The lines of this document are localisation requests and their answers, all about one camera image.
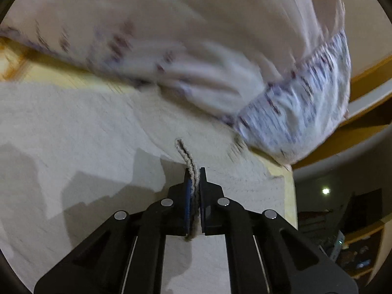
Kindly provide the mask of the dark wooden side cabinet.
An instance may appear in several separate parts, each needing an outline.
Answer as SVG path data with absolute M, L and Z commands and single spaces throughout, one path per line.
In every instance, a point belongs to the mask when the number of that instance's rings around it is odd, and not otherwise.
M 346 205 L 320 211 L 300 211 L 298 229 L 359 287 L 375 269 L 383 237 L 382 191 L 356 195 Z

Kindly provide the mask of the yellow floral bed sheet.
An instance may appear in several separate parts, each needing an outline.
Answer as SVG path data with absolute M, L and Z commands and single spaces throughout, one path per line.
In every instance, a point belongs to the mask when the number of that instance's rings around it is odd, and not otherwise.
M 1 81 L 40 83 L 63 88 L 102 91 L 116 95 L 134 95 L 142 91 L 131 84 L 112 78 L 96 76 L 86 70 L 58 61 L 35 49 L 30 49 L 8 38 L 1 39 Z M 261 151 L 252 150 L 274 176 L 285 180 L 284 216 L 294 227 L 298 227 L 298 215 L 292 167 L 281 166 Z

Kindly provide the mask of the floral pink blue pillow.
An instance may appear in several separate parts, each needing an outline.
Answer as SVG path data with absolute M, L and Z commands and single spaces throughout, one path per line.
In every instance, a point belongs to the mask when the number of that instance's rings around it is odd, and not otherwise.
M 155 83 L 294 164 L 342 122 L 342 0 L 15 0 L 1 35 L 89 70 Z

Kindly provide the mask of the wooden wall shelf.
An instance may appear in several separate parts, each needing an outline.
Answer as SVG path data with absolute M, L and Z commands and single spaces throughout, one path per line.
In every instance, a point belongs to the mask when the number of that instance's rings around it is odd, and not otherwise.
M 311 155 L 293 166 L 294 179 L 305 180 L 346 162 L 372 136 L 389 124 L 391 111 L 377 108 L 391 103 L 391 56 L 352 78 L 352 94 L 345 120 Z

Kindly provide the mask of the grey cable knit sweater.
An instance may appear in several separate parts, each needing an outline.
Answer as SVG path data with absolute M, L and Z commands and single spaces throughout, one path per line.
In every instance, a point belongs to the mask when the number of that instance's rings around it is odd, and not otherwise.
M 284 213 L 284 177 L 176 96 L 1 84 L 1 250 L 24 285 L 115 211 L 143 211 L 180 183 L 177 139 L 227 197 Z

